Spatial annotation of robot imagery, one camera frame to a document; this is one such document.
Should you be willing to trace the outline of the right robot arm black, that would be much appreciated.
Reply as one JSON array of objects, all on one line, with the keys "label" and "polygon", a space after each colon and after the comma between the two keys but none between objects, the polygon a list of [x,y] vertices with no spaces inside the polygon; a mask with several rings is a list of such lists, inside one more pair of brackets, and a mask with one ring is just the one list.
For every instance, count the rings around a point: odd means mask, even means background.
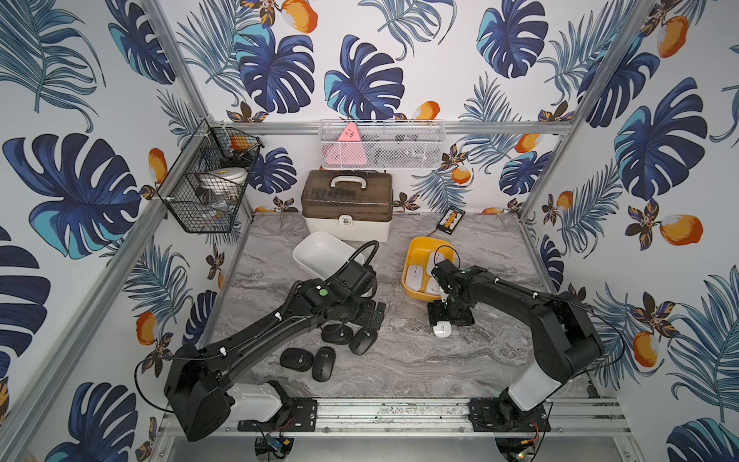
[{"label": "right robot arm black", "polygon": [[479,266],[463,270],[448,260],[433,268],[432,278],[442,297],[428,304],[435,332],[474,325],[473,308],[479,305],[495,308],[529,328],[534,362],[498,398],[498,417],[506,425],[528,416],[604,355],[604,342],[589,312],[574,296],[538,293]]}]

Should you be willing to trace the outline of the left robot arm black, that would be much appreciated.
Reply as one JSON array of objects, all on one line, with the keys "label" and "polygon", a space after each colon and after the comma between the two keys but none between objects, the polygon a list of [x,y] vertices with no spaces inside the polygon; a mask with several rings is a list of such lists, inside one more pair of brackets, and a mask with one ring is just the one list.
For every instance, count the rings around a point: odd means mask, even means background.
[{"label": "left robot arm black", "polygon": [[164,394],[190,442],[226,423],[237,400],[229,394],[236,378],[290,340],[329,321],[377,330],[387,304],[364,298],[319,279],[298,281],[285,302],[253,325],[224,340],[175,352]]}]

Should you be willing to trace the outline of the yellow storage tray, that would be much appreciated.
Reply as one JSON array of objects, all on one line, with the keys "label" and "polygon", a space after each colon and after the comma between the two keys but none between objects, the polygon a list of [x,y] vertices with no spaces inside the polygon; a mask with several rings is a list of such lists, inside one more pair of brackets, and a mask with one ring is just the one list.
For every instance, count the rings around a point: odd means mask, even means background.
[{"label": "yellow storage tray", "polygon": [[431,237],[413,239],[402,273],[405,294],[414,300],[425,302],[440,300],[441,288],[432,271],[439,262],[445,260],[459,263],[459,257],[451,243]]}]

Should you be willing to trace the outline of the white mouse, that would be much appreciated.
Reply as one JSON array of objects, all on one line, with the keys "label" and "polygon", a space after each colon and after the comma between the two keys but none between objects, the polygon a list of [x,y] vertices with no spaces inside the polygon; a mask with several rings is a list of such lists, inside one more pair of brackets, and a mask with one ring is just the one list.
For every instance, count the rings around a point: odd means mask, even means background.
[{"label": "white mouse", "polygon": [[432,331],[438,338],[448,338],[452,333],[452,325],[448,321],[439,321],[432,327]]},{"label": "white mouse", "polygon": [[410,265],[405,274],[404,284],[413,292],[421,292],[423,283],[425,282],[425,267],[420,265]]},{"label": "white mouse", "polygon": [[438,300],[439,298],[442,298],[442,292],[444,292],[444,290],[435,277],[430,277],[427,283],[425,283],[423,292],[426,295],[432,296],[435,300]]}]

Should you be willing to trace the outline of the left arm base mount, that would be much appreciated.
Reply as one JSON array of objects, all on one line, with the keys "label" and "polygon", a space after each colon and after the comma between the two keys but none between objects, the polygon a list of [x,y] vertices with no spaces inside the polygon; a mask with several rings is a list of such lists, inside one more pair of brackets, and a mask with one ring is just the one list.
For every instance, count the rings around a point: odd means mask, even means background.
[{"label": "left arm base mount", "polygon": [[236,387],[232,408],[240,432],[314,432],[319,402],[313,398],[292,397],[276,380],[262,385]]}]

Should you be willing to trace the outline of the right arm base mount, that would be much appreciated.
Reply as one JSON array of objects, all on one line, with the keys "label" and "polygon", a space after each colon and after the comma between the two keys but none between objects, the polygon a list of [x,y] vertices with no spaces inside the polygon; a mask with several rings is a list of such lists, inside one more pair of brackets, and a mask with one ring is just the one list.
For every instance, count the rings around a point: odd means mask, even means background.
[{"label": "right arm base mount", "polygon": [[531,410],[521,410],[504,391],[497,398],[472,398],[468,420],[474,432],[525,433],[549,431],[548,411],[540,403]]}]

